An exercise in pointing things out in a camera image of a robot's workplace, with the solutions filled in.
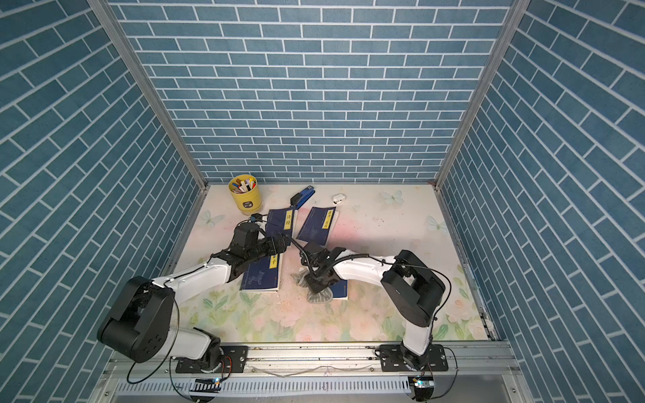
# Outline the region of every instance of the book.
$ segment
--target book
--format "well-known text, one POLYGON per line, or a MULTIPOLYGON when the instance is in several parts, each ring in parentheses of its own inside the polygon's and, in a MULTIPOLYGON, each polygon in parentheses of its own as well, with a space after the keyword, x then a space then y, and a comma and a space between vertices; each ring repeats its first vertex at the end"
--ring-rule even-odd
MULTIPOLYGON (((298 232, 298 239, 305 242, 314 242, 320 246, 327 244, 329 232, 332 230, 338 212, 336 207, 312 207, 304 220, 303 227, 298 232)), ((334 299, 347 299, 347 280, 340 280, 330 287, 334 299)))
POLYGON ((334 299, 347 299, 347 280, 340 280, 329 287, 333 293, 334 299))
POLYGON ((336 207, 312 207, 298 232, 297 239, 325 246, 337 216, 336 207))
POLYGON ((265 256, 248 265, 242 276, 240 291, 266 292, 277 291, 280 285, 280 255, 265 256))
MULTIPOLYGON (((298 210, 294 208, 281 208, 277 210, 269 210, 266 216, 266 224, 264 230, 267 237, 272 237, 279 233, 293 236, 293 225, 296 222, 298 210)), ((286 245, 289 246, 291 241, 287 240, 286 245)))

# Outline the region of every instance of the yellow cup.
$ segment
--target yellow cup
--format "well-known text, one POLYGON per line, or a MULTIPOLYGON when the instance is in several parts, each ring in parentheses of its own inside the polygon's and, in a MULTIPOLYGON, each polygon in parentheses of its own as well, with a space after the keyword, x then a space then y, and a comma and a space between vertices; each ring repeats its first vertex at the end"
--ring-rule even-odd
POLYGON ((243 214, 251 215, 253 213, 257 213, 262 209, 262 195, 260 194, 260 186, 254 176, 238 175, 231 179, 231 181, 228 183, 228 189, 231 192, 231 196, 233 196, 233 200, 235 200, 237 208, 239 208, 243 214), (239 179, 240 182, 244 182, 247 179, 253 180, 253 182, 255 182, 255 187, 246 193, 235 193, 234 190, 236 189, 236 187, 233 186, 233 183, 237 183, 236 179, 239 179))

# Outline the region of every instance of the white cable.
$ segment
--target white cable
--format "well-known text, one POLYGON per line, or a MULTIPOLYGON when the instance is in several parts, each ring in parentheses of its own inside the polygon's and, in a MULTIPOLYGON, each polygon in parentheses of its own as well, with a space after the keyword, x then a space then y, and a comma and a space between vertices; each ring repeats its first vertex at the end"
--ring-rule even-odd
POLYGON ((292 376, 294 376, 294 375, 300 375, 300 374, 307 373, 307 372, 313 372, 313 371, 315 371, 316 369, 321 369, 321 368, 332 368, 332 369, 337 369, 338 371, 360 371, 360 370, 362 370, 362 369, 368 369, 368 368, 370 368, 370 367, 372 367, 372 365, 367 365, 367 366, 365 366, 365 367, 361 367, 361 368, 336 368, 336 367, 332 367, 332 366, 330 366, 330 365, 321 365, 321 366, 317 366, 316 368, 306 369, 306 370, 304 370, 304 371, 300 371, 300 372, 288 373, 288 374, 285 374, 285 375, 282 375, 282 374, 279 374, 279 373, 274 373, 274 372, 265 371, 265 370, 263 370, 263 369, 256 368, 256 367, 251 367, 251 368, 252 368, 252 369, 254 369, 254 370, 256 370, 256 371, 263 372, 263 373, 265 373, 265 374, 267 374, 267 375, 273 375, 273 376, 275 376, 275 377, 279 377, 279 378, 288 378, 288 377, 292 377, 292 376))

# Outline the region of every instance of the brick wall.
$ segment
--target brick wall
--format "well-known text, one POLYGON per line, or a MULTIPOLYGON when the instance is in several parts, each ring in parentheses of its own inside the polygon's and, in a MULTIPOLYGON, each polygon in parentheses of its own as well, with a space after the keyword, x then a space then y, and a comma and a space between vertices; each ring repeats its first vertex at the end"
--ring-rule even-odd
POLYGON ((536 401, 645 401, 644 23, 533 0, 446 182, 536 401))
POLYGON ((0 2, 0 402, 89 397, 97 322, 196 192, 84 0, 0 2))
POLYGON ((207 179, 407 182, 435 177, 511 0, 216 3, 111 2, 207 179))

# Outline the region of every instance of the blue stapler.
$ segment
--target blue stapler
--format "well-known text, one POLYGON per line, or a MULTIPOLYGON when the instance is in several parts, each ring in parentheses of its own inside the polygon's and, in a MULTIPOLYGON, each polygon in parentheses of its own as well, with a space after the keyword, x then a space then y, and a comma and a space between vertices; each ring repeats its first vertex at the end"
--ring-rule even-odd
POLYGON ((309 200, 309 198, 315 193, 316 191, 314 190, 313 186, 307 186, 305 189, 303 189, 300 193, 296 193, 290 200, 291 202, 291 207, 295 208, 298 210, 304 202, 309 200))

